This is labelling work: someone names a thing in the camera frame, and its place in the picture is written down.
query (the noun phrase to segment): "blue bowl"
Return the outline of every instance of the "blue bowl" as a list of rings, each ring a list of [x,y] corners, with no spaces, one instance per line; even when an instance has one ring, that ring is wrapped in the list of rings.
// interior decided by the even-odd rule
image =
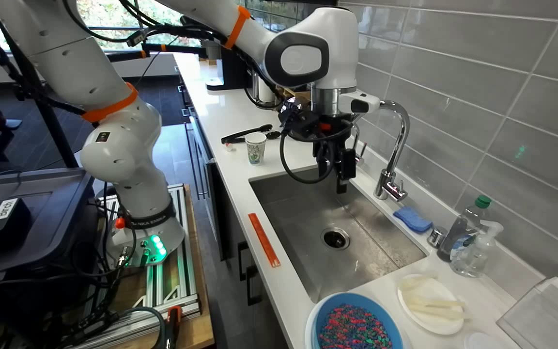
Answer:
[[[354,293],[339,293],[339,294],[333,294],[321,302],[321,306],[314,318],[314,324],[312,324],[312,349],[319,349],[318,337],[319,337],[327,318],[331,316],[333,308],[337,308],[341,304],[343,306],[358,306],[358,308],[370,312],[381,324],[383,331],[387,333],[387,337],[393,343],[393,349],[403,349],[401,335],[399,335],[397,325],[391,320],[391,316],[374,300],[370,300],[362,294],[354,294]]]

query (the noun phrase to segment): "sink drain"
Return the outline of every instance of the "sink drain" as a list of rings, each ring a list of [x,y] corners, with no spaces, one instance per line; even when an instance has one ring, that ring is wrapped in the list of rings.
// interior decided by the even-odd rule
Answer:
[[[349,248],[350,246],[350,236],[345,230],[327,230],[323,232],[323,242],[331,248]]]

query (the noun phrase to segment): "green light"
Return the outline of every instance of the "green light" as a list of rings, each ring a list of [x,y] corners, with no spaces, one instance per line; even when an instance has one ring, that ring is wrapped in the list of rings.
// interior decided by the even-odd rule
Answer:
[[[149,263],[159,263],[166,258],[164,244],[157,234],[145,238],[145,256]]]

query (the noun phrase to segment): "colorful beads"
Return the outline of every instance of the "colorful beads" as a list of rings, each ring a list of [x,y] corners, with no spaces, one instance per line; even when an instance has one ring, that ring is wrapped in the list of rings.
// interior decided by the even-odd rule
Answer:
[[[319,349],[391,349],[381,322],[360,306],[339,304],[318,333]]]

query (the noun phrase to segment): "plastic bottle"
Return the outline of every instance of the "plastic bottle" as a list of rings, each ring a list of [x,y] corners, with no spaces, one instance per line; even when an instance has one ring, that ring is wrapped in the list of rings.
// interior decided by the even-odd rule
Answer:
[[[476,277],[484,269],[494,238],[504,227],[498,221],[480,221],[480,225],[471,244],[451,252],[451,269],[455,273]]]
[[[476,196],[473,205],[465,207],[463,213],[455,219],[449,232],[440,240],[438,256],[440,260],[449,262],[453,246],[463,244],[465,238],[474,234],[480,229],[480,221],[486,217],[490,207],[488,196]]]

